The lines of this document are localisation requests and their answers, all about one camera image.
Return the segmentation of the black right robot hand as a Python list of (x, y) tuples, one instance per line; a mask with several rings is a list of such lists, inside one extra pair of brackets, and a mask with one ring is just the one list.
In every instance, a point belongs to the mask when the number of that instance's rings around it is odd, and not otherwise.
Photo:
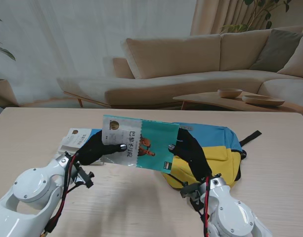
[(188, 130), (178, 130), (176, 144), (168, 145), (168, 150), (188, 163), (190, 170), (198, 182), (204, 183), (212, 176), (204, 151), (198, 141)]

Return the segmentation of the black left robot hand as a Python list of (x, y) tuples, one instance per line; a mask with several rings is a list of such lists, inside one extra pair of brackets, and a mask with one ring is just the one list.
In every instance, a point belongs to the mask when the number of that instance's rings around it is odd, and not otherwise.
[(104, 145), (102, 143), (102, 131), (91, 136), (89, 140), (75, 153), (75, 161), (81, 165), (91, 165), (102, 156), (118, 152), (124, 152), (127, 149), (125, 144)]

